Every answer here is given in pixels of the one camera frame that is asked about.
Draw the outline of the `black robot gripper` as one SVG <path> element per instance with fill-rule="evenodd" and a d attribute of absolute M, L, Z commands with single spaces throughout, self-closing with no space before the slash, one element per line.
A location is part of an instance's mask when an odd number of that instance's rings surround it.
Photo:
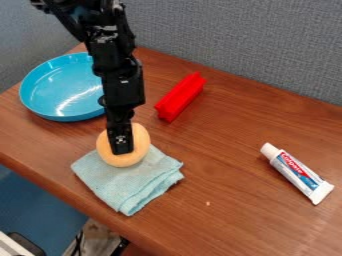
<path fill-rule="evenodd" d="M 134 108 L 146 102 L 142 65 L 132 55 L 134 47 L 111 37 L 91 39 L 87 47 L 92 71 L 103 84 L 110 148 L 114 155 L 128 154 L 134 151 Z"/>

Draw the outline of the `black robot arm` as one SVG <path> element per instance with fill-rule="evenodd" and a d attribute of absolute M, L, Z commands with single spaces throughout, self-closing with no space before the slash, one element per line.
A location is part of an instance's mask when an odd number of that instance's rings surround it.
<path fill-rule="evenodd" d="M 134 56 L 135 35 L 122 0 L 28 0 L 52 14 L 72 36 L 84 43 L 92 57 L 92 72 L 102 79 L 99 99 L 107 117 L 110 152 L 134 151 L 131 119 L 134 109 L 146 103 L 143 67 Z"/>

